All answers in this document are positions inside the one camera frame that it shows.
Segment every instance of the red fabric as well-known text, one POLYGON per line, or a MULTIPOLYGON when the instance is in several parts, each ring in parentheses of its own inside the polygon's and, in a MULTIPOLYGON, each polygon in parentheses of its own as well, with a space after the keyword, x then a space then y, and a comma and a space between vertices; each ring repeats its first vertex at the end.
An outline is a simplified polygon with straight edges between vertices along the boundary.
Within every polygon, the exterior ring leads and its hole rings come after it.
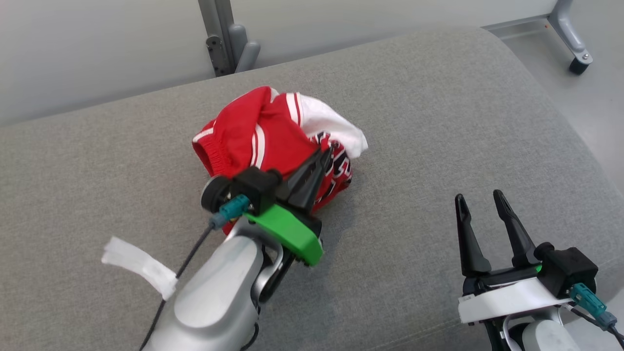
MULTIPOLYGON (((193 148, 211 176, 232 178, 249 166, 263 171, 277 169, 287 178, 319 147, 334 145, 333 162, 319 189, 317 210, 347 188, 351 165, 344 147, 331 141, 328 133, 306 137, 301 123, 301 106, 296 99, 297 116, 291 116, 286 94, 275 96, 271 88, 259 87, 227 105, 193 139, 193 148)), ((232 225, 223 228, 227 234, 232 225)))

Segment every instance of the cable connector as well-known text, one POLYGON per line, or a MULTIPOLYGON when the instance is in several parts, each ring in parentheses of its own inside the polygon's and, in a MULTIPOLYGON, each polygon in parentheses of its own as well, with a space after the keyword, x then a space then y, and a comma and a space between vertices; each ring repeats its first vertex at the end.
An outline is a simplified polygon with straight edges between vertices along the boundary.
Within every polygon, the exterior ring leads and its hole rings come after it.
POLYGON ((618 322, 618 319, 613 314, 607 312, 607 305, 600 301, 585 284, 574 284, 570 289, 570 298, 577 305, 587 310, 595 318, 596 322, 600 324, 602 330, 607 330, 618 322))
POLYGON ((219 208, 219 212, 210 218, 216 229, 223 227, 232 219, 238 218, 249 211, 250 201, 245 195, 238 195, 219 208))

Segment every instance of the white wall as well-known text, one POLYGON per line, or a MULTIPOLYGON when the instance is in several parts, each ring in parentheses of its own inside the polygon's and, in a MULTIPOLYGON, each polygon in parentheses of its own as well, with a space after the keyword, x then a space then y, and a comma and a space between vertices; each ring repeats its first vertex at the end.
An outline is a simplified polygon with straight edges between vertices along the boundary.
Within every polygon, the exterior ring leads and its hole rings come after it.
POLYGON ((231 0, 262 45, 257 67, 431 26, 488 26, 548 14, 557 0, 231 0))
POLYGON ((197 0, 0 0, 0 125, 213 77, 197 0))

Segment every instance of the green bracket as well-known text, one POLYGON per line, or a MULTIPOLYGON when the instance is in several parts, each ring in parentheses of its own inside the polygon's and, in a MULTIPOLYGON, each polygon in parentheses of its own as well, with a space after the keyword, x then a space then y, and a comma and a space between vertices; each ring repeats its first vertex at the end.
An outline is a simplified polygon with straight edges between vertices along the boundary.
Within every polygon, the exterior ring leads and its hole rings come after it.
POLYGON ((289 210, 273 205, 262 215, 244 214, 267 233, 277 238, 281 244, 303 259, 310 266, 316 265, 323 255, 323 247, 312 230, 301 223, 289 210))

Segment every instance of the gray fabric surface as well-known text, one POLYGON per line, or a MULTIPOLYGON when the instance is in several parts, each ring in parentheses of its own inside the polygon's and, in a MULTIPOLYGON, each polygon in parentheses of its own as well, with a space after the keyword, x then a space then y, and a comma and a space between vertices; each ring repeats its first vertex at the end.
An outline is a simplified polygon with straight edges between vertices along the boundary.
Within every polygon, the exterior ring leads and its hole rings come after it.
POLYGON ((511 258, 498 188, 534 241, 600 264, 605 300, 622 288, 624 200, 541 87, 488 32, 417 32, 1 129, 0 349, 137 349, 159 296, 102 248, 116 235, 179 267, 207 221, 191 138, 265 84, 327 102, 370 150, 318 214, 324 258, 291 269, 252 350, 487 349, 457 314, 458 192, 495 268, 511 258))

